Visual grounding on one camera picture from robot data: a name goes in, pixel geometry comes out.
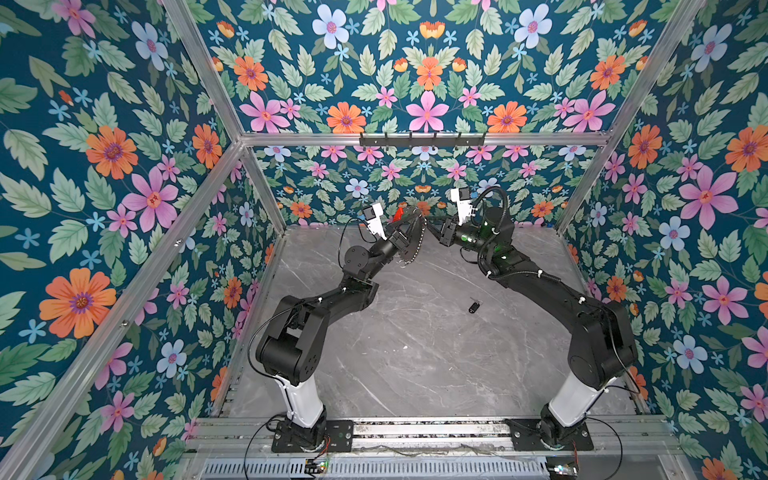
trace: orange flower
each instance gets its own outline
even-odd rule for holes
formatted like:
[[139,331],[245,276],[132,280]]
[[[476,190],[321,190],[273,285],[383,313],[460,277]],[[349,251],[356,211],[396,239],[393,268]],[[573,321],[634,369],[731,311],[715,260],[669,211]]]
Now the orange flower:
[[435,85],[440,84],[442,67],[438,64],[437,58],[427,57],[416,69],[416,74],[419,76],[416,79],[419,85],[423,86],[424,90],[432,90]]
[[360,109],[349,106],[345,101],[339,102],[339,107],[331,107],[328,110],[328,126],[333,128],[334,134],[361,134],[362,127],[366,124],[366,118],[360,115]]
[[516,134],[528,121],[528,117],[523,117],[528,111],[523,105],[518,106],[516,101],[508,102],[506,108],[504,105],[497,106],[493,113],[488,117],[488,131],[492,134]]
[[219,135],[210,129],[209,124],[197,125],[194,128],[195,136],[192,137],[192,146],[197,149],[197,159],[205,164],[206,168],[213,168],[219,163],[221,157],[221,145]]
[[704,459],[704,466],[701,467],[701,475],[707,480],[737,480],[736,474],[731,470],[726,470],[725,464],[717,458]]
[[453,63],[451,63],[451,68],[453,68],[453,71],[460,72],[467,69],[467,62],[464,60],[464,58],[456,57],[453,59]]
[[554,204],[550,201],[543,201],[539,204],[535,204],[533,208],[531,208],[531,213],[533,213],[534,217],[546,217],[547,215],[551,214],[554,210]]
[[419,25],[419,31],[424,38],[439,38],[445,33],[445,24],[443,22],[423,22]]
[[659,156],[656,149],[661,148],[659,127],[646,125],[632,137],[632,145],[629,147],[631,157],[629,163],[636,168],[644,169],[652,164]]
[[574,247],[570,243],[568,244],[568,251],[571,252],[571,257],[574,257],[574,262],[578,264],[578,248]]
[[725,163],[733,166],[734,171],[741,172],[746,168],[748,172],[754,172],[760,168],[761,161],[768,161],[768,127],[757,125],[747,127],[739,132],[738,138],[731,139],[728,144],[730,153],[725,156]]
[[109,313],[107,305],[113,305],[114,288],[107,288],[109,279],[102,272],[91,278],[87,268],[75,268],[69,272],[69,281],[57,276],[45,287],[45,292],[54,299],[40,302],[40,318],[57,319],[48,327],[54,335],[64,338],[74,328],[74,337],[81,339],[94,332],[94,323]]
[[629,373],[632,375],[632,379],[640,390],[640,396],[643,397],[643,400],[648,400],[648,390],[645,388],[647,384],[645,382],[645,377],[637,372],[637,367],[634,365],[629,367]]
[[227,282],[227,288],[224,289],[224,305],[227,308],[234,308],[240,301],[240,294],[243,292],[243,284],[236,276],[230,278]]
[[645,20],[638,20],[637,22],[633,23],[632,26],[629,27],[629,36],[637,37],[643,32],[643,30],[645,30],[645,25],[648,25],[648,22]]
[[[768,272],[763,274],[763,280],[768,282]],[[763,312],[766,318],[768,318],[768,285],[765,283],[758,283],[755,285],[755,297],[758,300],[762,300],[760,304],[760,311]]]
[[58,91],[58,96],[61,97],[61,100],[64,103],[66,103],[70,107],[74,107],[74,102],[72,101],[72,97],[67,92],[65,92],[63,90],[59,90]]
[[429,215],[429,209],[430,209],[431,207],[429,206],[429,203],[427,203],[427,202],[425,202],[425,201],[420,201],[420,202],[418,202],[418,203],[416,204],[416,208],[418,208],[419,210],[421,210],[421,211],[422,211],[422,213],[423,213],[425,216],[427,216],[427,215]]
[[152,455],[159,457],[160,455],[163,455],[163,452],[165,452],[165,445],[168,444],[167,437],[163,437],[160,440],[157,440],[157,443],[154,444],[154,448],[152,448]]
[[395,62],[395,70],[399,71],[400,73],[403,73],[404,71],[408,70],[408,61],[404,58],[400,58],[398,61]]
[[592,80],[592,88],[605,90],[619,81],[619,75],[623,74],[626,68],[623,55],[618,58],[616,55],[611,55],[594,68],[592,76],[589,77]]
[[216,374],[213,383],[213,390],[210,391],[210,401],[216,402],[216,398],[219,396],[219,390],[221,389],[221,383],[224,381],[224,377],[227,376],[227,367],[221,367],[221,370]]
[[620,302],[627,298],[627,286],[624,285],[624,279],[618,276],[612,276],[608,280],[608,296],[611,300]]
[[261,63],[254,62],[251,57],[235,58],[235,75],[239,75],[237,80],[241,84],[254,91],[264,90],[270,82]]
[[309,218],[312,216],[312,208],[303,202],[293,202],[293,205],[290,206],[290,211],[298,218]]
[[272,254],[275,253],[275,244],[272,243],[266,248],[266,256],[264,257],[264,263],[267,265],[270,264],[270,260],[272,260]]
[[232,24],[226,22],[218,22],[216,23],[216,26],[219,28],[221,34],[225,37],[232,38],[235,36],[235,27],[233,27]]
[[105,177],[110,174],[115,180],[120,180],[134,171],[134,165],[139,163],[139,157],[134,153],[136,145],[130,138],[126,139],[125,132],[115,127],[114,131],[106,125],[98,129],[99,136],[88,135],[86,143],[91,147],[85,151],[88,161],[96,165],[96,171]]

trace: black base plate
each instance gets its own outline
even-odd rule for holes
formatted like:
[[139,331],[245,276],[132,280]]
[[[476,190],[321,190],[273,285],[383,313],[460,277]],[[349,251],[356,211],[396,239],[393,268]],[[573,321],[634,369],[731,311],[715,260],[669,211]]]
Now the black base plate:
[[582,425],[581,428],[566,437],[561,447],[552,448],[549,445],[544,444],[541,440],[541,435],[538,433],[537,419],[507,419],[504,421],[509,425],[511,431],[512,444],[515,446],[516,452],[540,452],[542,450],[552,450],[553,452],[573,452],[574,444],[575,448],[580,452],[588,452],[594,450],[594,444],[592,443],[592,437],[589,435],[586,425]]
[[[290,420],[283,420],[281,424],[284,422],[290,422]],[[285,431],[289,431],[288,428],[278,425],[277,431],[281,432],[281,435],[279,439],[276,437],[272,440],[272,453],[318,454],[325,448],[322,445],[316,452],[305,452],[293,442],[291,435],[285,433]],[[355,422],[352,420],[328,420],[326,423],[326,436],[330,437],[328,452],[351,452],[354,434]]]

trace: pink flower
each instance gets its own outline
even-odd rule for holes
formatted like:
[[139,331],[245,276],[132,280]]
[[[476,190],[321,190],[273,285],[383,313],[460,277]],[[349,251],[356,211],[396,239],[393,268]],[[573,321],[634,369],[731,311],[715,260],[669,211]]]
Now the pink flower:
[[117,212],[114,210],[108,211],[107,217],[110,217],[110,219],[113,220],[113,222],[109,224],[109,230],[111,232],[120,230],[120,235],[123,238],[128,237],[128,230],[136,230],[138,228],[136,227],[136,223],[131,221],[136,218],[136,212],[126,211],[125,205],[123,204],[118,205]]
[[323,158],[331,157],[333,163],[339,161],[339,158],[346,158],[346,152],[344,151],[343,145],[326,145],[323,149],[324,150],[320,152],[320,156]]
[[184,287],[184,282],[179,282],[178,285],[170,285],[170,295],[165,300],[169,303],[173,302],[174,310],[178,310],[179,304],[187,305],[187,294],[190,289]]
[[691,158],[683,157],[683,166],[677,169],[677,172],[683,175],[680,177],[680,180],[684,182],[688,180],[688,177],[690,177],[691,180],[696,180],[696,170],[700,170],[703,166],[704,164],[699,162],[699,156],[697,154],[693,154]]
[[293,120],[294,118],[301,118],[301,113],[299,112],[300,105],[293,104],[292,99],[288,99],[287,101],[281,100],[280,101],[280,113],[281,114],[288,114],[288,119]]
[[280,112],[280,102],[277,100],[270,100],[264,107],[264,100],[261,95],[255,91],[250,92],[250,102],[253,106],[248,104],[242,104],[240,111],[249,117],[255,117],[250,121],[250,128],[253,131],[262,131],[266,127],[266,131],[271,134],[278,132],[277,128],[285,128],[290,125],[285,117],[277,115]]
[[482,145],[481,147],[470,147],[467,158],[474,158],[475,165],[483,160],[491,160],[491,152],[496,150],[495,145]]
[[160,289],[155,288],[152,292],[152,295],[150,295],[150,297],[147,299],[147,302],[144,304],[144,308],[141,309],[138,315],[136,315],[136,320],[134,320],[136,325],[141,325],[144,323],[144,312],[149,313],[150,315],[157,313],[157,305],[155,305],[154,302],[151,302],[150,300],[156,299],[159,293]]
[[382,87],[381,92],[376,94],[376,98],[379,99],[380,107],[382,105],[386,105],[387,107],[392,107],[392,102],[397,101],[394,88],[390,88],[389,90],[387,90],[386,87]]
[[224,184],[221,184],[221,187],[219,187],[219,191],[216,192],[216,194],[214,195],[213,200],[210,201],[210,204],[211,205],[215,205],[215,204],[218,204],[219,202],[223,202],[224,201],[224,192],[226,192],[226,191],[227,191],[227,187],[224,186]]
[[380,12],[384,12],[384,8],[386,8],[386,4],[394,5],[397,3],[397,0],[376,0],[376,8],[379,9]]
[[555,117],[565,118],[566,115],[574,112],[574,104],[576,100],[568,100],[568,97],[563,98],[563,103],[554,106]]
[[128,194],[123,199],[123,204],[134,212],[144,211],[139,220],[141,231],[152,230],[155,217],[161,226],[170,227],[177,215],[174,206],[168,202],[176,199],[179,189],[173,185],[163,187],[163,174],[156,167],[149,170],[149,184],[139,174],[132,174],[131,180],[141,195]]
[[357,155],[357,161],[367,161],[373,165],[377,158],[384,156],[384,152],[379,151],[379,147],[360,147],[355,145],[355,150],[360,152]]
[[741,394],[746,398],[741,401],[741,406],[747,410],[752,410],[755,415],[755,420],[759,423],[763,423],[768,414],[768,398],[765,397],[763,387],[755,385],[753,387],[754,393],[749,387],[741,387]]
[[181,173],[179,167],[176,166],[176,158],[170,159],[163,155],[163,161],[157,164],[157,169],[163,172],[163,180],[168,180],[176,183],[176,175]]
[[485,12],[486,10],[488,10],[489,8],[491,8],[491,0],[472,0],[472,4],[473,4],[473,5],[477,5],[477,4],[478,4],[478,3],[480,3],[480,2],[482,2],[482,3],[480,4],[480,6],[482,7],[482,11],[484,11],[484,12]]
[[528,145],[505,145],[504,148],[507,150],[504,152],[502,157],[507,158],[512,161],[512,163],[518,161],[518,158],[520,157],[527,157],[528,156]]
[[227,231],[227,219],[221,216],[221,212],[219,212],[215,217],[211,218],[214,221],[214,232],[216,232],[219,237],[221,237],[223,233]]
[[401,171],[402,168],[397,168],[395,166],[395,162],[392,162],[389,164],[388,167],[382,167],[382,178],[386,178],[387,180],[391,180],[393,178],[400,178],[400,174],[397,173]]
[[631,200],[636,204],[640,203],[640,195],[648,191],[648,187],[642,184],[643,180],[645,180],[645,174],[639,174],[636,177],[634,174],[629,174],[629,181],[621,188],[621,191],[627,194],[624,197],[625,202],[629,203]]
[[458,98],[458,101],[464,102],[464,108],[467,108],[469,105],[477,105],[478,99],[480,98],[480,94],[478,93],[477,87],[472,87],[470,89],[463,89],[462,90],[463,95]]
[[189,439],[193,439],[197,435],[197,419],[191,419],[188,423],[184,424],[184,433],[181,434],[181,440],[186,442]]
[[458,180],[460,177],[466,177],[467,172],[464,170],[467,169],[466,165],[462,165],[461,167],[458,165],[458,162],[453,164],[453,167],[450,167],[448,169],[448,178],[452,178],[453,180]]
[[764,326],[757,329],[757,338],[760,339],[759,342],[751,336],[745,336],[741,339],[741,343],[746,348],[757,352],[750,355],[746,361],[746,364],[754,369],[759,369],[768,362],[768,329]]
[[621,229],[630,235],[633,234],[639,228],[637,225],[637,220],[639,218],[639,216],[632,214],[632,212],[628,213],[626,217],[621,219],[621,222],[624,224]]
[[326,165],[325,164],[321,165],[321,164],[318,164],[317,162],[315,162],[315,164],[312,166],[311,171],[312,171],[312,176],[318,177],[320,180],[325,178],[326,175],[328,174],[328,170],[326,170]]
[[714,209],[722,214],[729,214],[739,208],[733,197],[720,195],[736,183],[736,172],[722,174],[714,183],[712,183],[712,176],[712,169],[705,165],[697,174],[696,180],[699,187],[692,184],[680,187],[680,196],[686,200],[693,200],[683,207],[680,218],[685,220],[693,218],[701,210],[699,223],[705,230],[709,230],[715,223]]
[[757,214],[760,219],[755,222],[755,228],[765,228],[768,227],[768,209],[766,208],[758,208],[755,210],[755,213]]
[[230,172],[230,182],[235,183],[235,180],[240,180],[243,178],[243,171],[241,168],[243,168],[243,162],[238,160],[235,163],[235,168],[233,168]]
[[538,165],[533,162],[528,162],[520,166],[520,173],[523,174],[523,178],[533,177],[536,175],[536,170],[538,170]]
[[96,22],[96,17],[82,6],[80,0],[58,0],[58,3],[51,5],[51,10],[67,21],[73,35],[80,35],[83,31],[87,36],[96,38],[94,29],[89,25]]
[[615,184],[619,175],[624,174],[624,154],[617,154],[616,152],[611,154],[611,159],[605,162],[605,180],[611,179],[611,183]]
[[585,131],[587,130],[587,127],[593,131],[600,130],[600,127],[603,126],[603,121],[600,117],[611,113],[614,108],[616,108],[616,105],[614,104],[603,105],[604,101],[605,90],[602,90],[595,95],[592,98],[591,103],[587,103],[585,99],[579,98],[576,100],[576,105],[574,106],[576,115],[571,115],[566,118],[563,125],[566,127],[573,127],[576,125],[574,131]]
[[134,394],[129,393],[123,399],[123,392],[114,394],[113,404],[101,408],[101,416],[104,421],[101,423],[101,433],[109,430],[114,425],[114,431],[119,432],[123,429],[123,419],[134,416],[134,407],[129,407],[134,401]]
[[693,296],[686,290],[688,290],[688,282],[680,283],[675,279],[672,279],[672,286],[664,287],[664,291],[670,295],[669,302],[677,302],[677,306],[681,309],[685,307],[686,300],[690,302],[693,299]]
[[728,279],[721,276],[717,279],[717,290],[711,285],[704,285],[701,287],[701,291],[704,295],[714,300],[707,300],[704,302],[704,309],[707,312],[717,312],[717,318],[723,325],[730,323],[730,314],[732,313],[739,318],[747,318],[749,314],[746,312],[746,308],[739,305],[737,302],[746,298],[746,289],[740,286],[728,291],[729,288]]
[[125,362],[122,360],[119,360],[126,356],[128,352],[131,351],[131,348],[133,348],[134,344],[131,342],[126,342],[121,344],[112,354],[112,358],[107,362],[107,365],[99,372],[98,376],[96,377],[96,390],[101,390],[104,388],[105,385],[107,385],[107,382],[109,381],[109,371],[112,370],[112,373],[120,376],[124,375],[127,371],[125,368]]
[[429,127],[432,127],[434,130],[442,130],[442,120],[438,117],[445,115],[448,111],[448,105],[435,105],[435,94],[431,90],[427,90],[422,94],[421,107],[417,104],[410,104],[406,107],[406,110],[415,117],[411,120],[408,129],[416,131],[424,127],[424,133],[427,133]]

